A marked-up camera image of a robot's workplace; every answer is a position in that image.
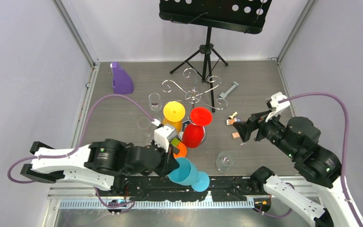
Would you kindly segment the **yellow plastic wine glass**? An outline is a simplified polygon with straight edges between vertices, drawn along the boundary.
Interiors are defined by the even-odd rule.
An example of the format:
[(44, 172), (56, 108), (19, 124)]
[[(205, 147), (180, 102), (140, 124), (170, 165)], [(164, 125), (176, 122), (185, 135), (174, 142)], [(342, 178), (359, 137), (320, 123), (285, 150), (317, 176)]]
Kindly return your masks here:
[(179, 133), (182, 128), (182, 122), (186, 114), (183, 104), (177, 101), (171, 101), (165, 104), (163, 108), (164, 119), (162, 124), (173, 126)]

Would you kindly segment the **chrome wine glass rack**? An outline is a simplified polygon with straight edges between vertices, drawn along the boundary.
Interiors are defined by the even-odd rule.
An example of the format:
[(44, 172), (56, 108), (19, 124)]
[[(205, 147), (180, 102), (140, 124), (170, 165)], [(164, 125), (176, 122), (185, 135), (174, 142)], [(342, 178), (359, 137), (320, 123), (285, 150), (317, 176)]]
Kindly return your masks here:
[(196, 123), (195, 121), (193, 121), (193, 119), (191, 118), (191, 113), (193, 112), (193, 109), (196, 108), (195, 107), (195, 104), (201, 102), (202, 104), (206, 105), (207, 107), (210, 107), (210, 108), (213, 108), (215, 110), (223, 110), (225, 109), (227, 106), (228, 106), (228, 102), (226, 101), (226, 97), (227, 97), (227, 94), (226, 93), (222, 93), (219, 98), (216, 100), (216, 102), (219, 104), (219, 105), (222, 105), (223, 103), (225, 104), (224, 107), (222, 108), (216, 108), (214, 107), (214, 104), (212, 105), (208, 105), (206, 103), (204, 103), (203, 101), (201, 101), (201, 96), (205, 93), (210, 93), (211, 91), (213, 91), (215, 88), (217, 88), (221, 83), (221, 79), (218, 77), (218, 76), (210, 76), (209, 77), (209, 84), (210, 85), (214, 85), (217, 83), (216, 86), (214, 86), (213, 88), (210, 88), (209, 90), (205, 91), (205, 92), (198, 92), (196, 90), (196, 82), (197, 82), (197, 78), (198, 78), (198, 73), (195, 69), (193, 68), (187, 68), (184, 70), (183, 72), (183, 76), (185, 78), (189, 78), (191, 73), (194, 72), (195, 74), (195, 79), (194, 79), (194, 85), (193, 87), (190, 88), (190, 90), (188, 91), (185, 91), (182, 87), (180, 87), (176, 82), (174, 82), (173, 80), (164, 80), (161, 84), (161, 88), (162, 88), (162, 91), (165, 92), (165, 93), (170, 93), (172, 91), (171, 87), (170, 87), (170, 83), (173, 83), (178, 89), (180, 89), (182, 92), (185, 93), (185, 98), (183, 100), (177, 100), (177, 102), (182, 102), (182, 101), (188, 101), (188, 103), (191, 104), (191, 108), (190, 108), (190, 113), (188, 115), (188, 120), (184, 121), (183, 122), (183, 129), (182, 129), (182, 132), (180, 132), (178, 134), (179, 138), (182, 139), (182, 137), (185, 135), (185, 129), (189, 126), (189, 125), (198, 125), (198, 123)]

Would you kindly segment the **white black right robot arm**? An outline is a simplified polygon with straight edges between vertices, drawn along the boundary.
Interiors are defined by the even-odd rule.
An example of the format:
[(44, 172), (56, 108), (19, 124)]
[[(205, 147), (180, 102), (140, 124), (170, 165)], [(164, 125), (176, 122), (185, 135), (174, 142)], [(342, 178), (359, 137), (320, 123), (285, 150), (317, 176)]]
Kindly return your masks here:
[(247, 121), (234, 122), (233, 126), (243, 142), (257, 131), (255, 141), (267, 139), (286, 154), (299, 174), (313, 185), (324, 204), (316, 204), (302, 196), (265, 166), (250, 176), (251, 190), (278, 197), (312, 227), (363, 226), (363, 217), (353, 214), (358, 209), (350, 208), (355, 203), (344, 198), (343, 166), (339, 158), (318, 144), (320, 130), (306, 117), (293, 117), (283, 125), (279, 116), (267, 121), (265, 118), (269, 114), (270, 111), (253, 113)]

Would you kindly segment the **blue plastic wine glass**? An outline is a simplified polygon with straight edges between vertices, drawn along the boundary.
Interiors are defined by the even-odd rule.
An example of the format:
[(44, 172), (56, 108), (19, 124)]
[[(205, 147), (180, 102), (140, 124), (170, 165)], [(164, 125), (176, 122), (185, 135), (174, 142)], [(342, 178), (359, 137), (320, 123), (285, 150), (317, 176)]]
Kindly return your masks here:
[(191, 186), (197, 192), (203, 192), (209, 187), (210, 178), (207, 173), (199, 171), (197, 167), (185, 157), (176, 158), (179, 167), (168, 174), (170, 181)]

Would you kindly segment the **red plastic wine glass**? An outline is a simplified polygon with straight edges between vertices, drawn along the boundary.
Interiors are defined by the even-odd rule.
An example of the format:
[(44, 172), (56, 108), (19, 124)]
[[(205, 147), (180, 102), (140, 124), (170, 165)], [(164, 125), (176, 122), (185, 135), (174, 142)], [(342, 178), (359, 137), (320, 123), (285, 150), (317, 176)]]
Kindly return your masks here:
[(204, 139), (204, 127), (212, 122), (212, 113), (204, 107), (196, 107), (190, 113), (191, 123), (185, 128), (182, 142), (188, 148), (196, 148)]

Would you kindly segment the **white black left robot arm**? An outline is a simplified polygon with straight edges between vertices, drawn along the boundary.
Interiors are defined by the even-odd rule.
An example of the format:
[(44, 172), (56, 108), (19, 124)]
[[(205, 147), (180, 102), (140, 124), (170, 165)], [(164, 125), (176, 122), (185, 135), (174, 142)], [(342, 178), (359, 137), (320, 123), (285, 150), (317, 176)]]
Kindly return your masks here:
[(33, 160), (20, 174), (31, 181), (82, 183), (115, 196), (125, 192), (129, 175), (166, 176), (180, 166), (172, 154), (154, 144), (135, 146), (114, 139), (84, 145), (75, 153), (36, 141), (30, 152)]

